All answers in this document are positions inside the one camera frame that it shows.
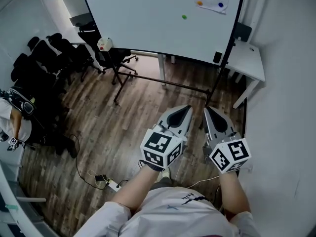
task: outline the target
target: hand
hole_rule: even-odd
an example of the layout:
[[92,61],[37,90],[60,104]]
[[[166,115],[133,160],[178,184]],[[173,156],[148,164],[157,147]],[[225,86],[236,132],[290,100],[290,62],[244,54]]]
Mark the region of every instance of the hand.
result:
[[164,169],[161,167],[158,167],[156,165],[151,164],[150,162],[144,161],[144,160],[139,160],[140,162],[146,164],[149,168],[158,171],[158,172],[162,172]]

